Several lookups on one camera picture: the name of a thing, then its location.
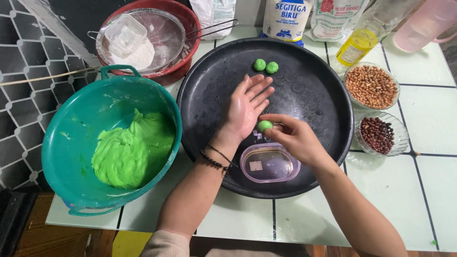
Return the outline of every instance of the beige sleeve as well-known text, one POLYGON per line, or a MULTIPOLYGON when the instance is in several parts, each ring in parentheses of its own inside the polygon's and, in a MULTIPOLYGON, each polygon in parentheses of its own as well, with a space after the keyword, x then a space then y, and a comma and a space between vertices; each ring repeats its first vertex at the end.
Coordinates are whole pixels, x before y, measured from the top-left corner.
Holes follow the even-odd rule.
POLYGON ((189 242, 184 236, 159 230, 151 236, 139 257, 189 257, 189 242))

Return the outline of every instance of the yellow oil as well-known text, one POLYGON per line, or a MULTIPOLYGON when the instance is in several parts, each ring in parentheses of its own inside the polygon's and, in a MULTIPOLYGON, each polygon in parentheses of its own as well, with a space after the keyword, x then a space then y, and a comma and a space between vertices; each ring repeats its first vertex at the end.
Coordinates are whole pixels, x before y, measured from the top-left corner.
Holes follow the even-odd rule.
POLYGON ((368 29, 356 29, 336 53, 336 59, 343 65, 359 62, 378 43, 376 34, 368 29))

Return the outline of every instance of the rose logo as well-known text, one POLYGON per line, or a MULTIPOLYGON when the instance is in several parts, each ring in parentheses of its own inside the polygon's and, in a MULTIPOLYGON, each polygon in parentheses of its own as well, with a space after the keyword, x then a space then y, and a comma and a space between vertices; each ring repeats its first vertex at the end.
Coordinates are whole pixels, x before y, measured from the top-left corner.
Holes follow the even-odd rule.
POLYGON ((329 12, 333 14, 333 0, 322 0, 321 3, 318 3, 317 8, 319 9, 319 13, 329 12))

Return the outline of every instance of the green dough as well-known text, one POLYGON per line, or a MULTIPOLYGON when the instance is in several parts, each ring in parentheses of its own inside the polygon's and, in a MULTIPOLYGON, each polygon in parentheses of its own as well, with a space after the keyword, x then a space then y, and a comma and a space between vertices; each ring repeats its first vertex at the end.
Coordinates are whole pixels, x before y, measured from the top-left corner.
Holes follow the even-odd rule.
POLYGON ((270 62, 267 66, 266 66, 266 71, 268 72, 268 74, 273 74, 275 72, 277 72, 279 69, 279 66, 277 63, 275 62, 270 62))
POLYGON ((265 70, 266 63, 262 59, 257 59, 254 62, 254 69, 257 71, 263 71, 265 70))
POLYGON ((273 123, 267 121, 267 120, 262 120, 259 122, 259 129, 263 133, 265 129, 271 129, 273 128, 273 123))
POLYGON ((170 156, 176 128, 163 114, 135 109, 126 129, 103 130, 92 157, 97 178, 112 187, 135 189, 149 183, 170 156))

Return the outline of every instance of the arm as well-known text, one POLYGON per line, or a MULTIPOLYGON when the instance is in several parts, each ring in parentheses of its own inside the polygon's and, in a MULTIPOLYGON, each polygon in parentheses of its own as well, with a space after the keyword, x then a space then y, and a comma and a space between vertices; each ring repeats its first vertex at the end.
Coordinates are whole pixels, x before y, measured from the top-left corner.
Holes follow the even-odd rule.
POLYGON ((396 229, 341 172, 307 123, 281 114, 260 119, 284 124, 266 130, 265 135, 312 167, 336 222, 361 257, 408 256, 396 229))
MULTIPOLYGON (((266 87, 273 79, 263 75, 245 76, 230 98, 228 114, 210 145, 230 160, 238 145, 254 129, 257 118, 268 105, 266 99, 274 91, 266 87)), ((206 148, 205 153, 215 161, 228 166, 229 162, 216 151, 206 148)), ((222 168, 198 158, 191 171, 173 189, 160 210, 156 230, 183 235, 188 241, 208 213, 225 176, 222 168)))

